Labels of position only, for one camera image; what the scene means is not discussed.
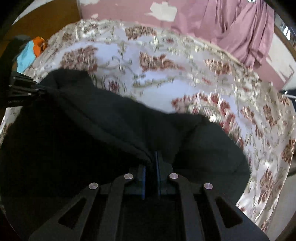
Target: shiny satin fabric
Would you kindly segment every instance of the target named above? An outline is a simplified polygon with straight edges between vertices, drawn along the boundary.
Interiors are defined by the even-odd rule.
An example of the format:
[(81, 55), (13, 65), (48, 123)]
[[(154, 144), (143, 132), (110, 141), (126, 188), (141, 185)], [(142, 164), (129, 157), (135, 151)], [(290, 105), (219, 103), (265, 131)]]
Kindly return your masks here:
[[(199, 113), (218, 123), (251, 171), (237, 206), (266, 232), (296, 141), (293, 105), (272, 84), (200, 39), (111, 20), (67, 25), (24, 74), (40, 82), (58, 68), (88, 71), (96, 87), (150, 108)], [(6, 110), (0, 143), (19, 111)]]
[(213, 44), (246, 66), (260, 66), (271, 46), (274, 11), (263, 0), (188, 0), (172, 29)]

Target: blue and orange cloth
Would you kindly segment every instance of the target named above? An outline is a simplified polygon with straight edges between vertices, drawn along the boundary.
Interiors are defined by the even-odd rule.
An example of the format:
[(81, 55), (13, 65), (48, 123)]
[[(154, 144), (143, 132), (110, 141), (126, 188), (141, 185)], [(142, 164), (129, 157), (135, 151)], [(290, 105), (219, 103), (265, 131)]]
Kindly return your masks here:
[(17, 57), (17, 72), (23, 73), (42, 54), (46, 47), (47, 44), (41, 37), (29, 41)]

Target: light blue cloth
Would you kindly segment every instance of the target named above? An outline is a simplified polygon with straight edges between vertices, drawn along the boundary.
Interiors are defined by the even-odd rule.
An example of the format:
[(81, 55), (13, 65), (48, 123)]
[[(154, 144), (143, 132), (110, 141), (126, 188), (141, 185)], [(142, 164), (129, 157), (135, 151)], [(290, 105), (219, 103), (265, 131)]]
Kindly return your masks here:
[(17, 72), (22, 74), (36, 59), (33, 47), (34, 42), (31, 40), (17, 57)]

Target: metal pin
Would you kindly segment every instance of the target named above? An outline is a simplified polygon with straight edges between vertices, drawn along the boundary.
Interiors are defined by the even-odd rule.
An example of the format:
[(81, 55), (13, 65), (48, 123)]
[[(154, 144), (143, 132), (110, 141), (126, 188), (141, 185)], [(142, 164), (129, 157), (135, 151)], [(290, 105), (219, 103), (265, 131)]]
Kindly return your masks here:
[(89, 184), (89, 189), (97, 189), (98, 186), (99, 185), (97, 183), (91, 183), (91, 184)]
[(179, 177), (179, 175), (177, 174), (177, 173), (171, 173), (170, 175), (169, 175), (169, 177), (171, 178), (171, 179), (177, 179), (178, 177)]
[(130, 179), (133, 178), (133, 174), (127, 173), (127, 174), (124, 175), (124, 178), (127, 179), (127, 180), (130, 180)]
[(211, 190), (213, 188), (213, 185), (211, 183), (205, 183), (204, 188), (208, 189), (208, 190)]

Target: floral bedspread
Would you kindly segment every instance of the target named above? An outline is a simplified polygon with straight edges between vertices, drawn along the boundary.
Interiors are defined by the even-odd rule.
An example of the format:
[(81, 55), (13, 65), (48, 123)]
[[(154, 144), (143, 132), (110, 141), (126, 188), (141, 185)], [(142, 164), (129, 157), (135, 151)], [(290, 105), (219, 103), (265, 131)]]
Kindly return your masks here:
[[(295, 111), (252, 69), (200, 39), (109, 20), (64, 27), (25, 74), (40, 82), (57, 68), (86, 70), (98, 88), (151, 108), (200, 113), (217, 122), (243, 150), (251, 170), (237, 206), (267, 230), (294, 153)], [(19, 111), (7, 109), (0, 143)]]

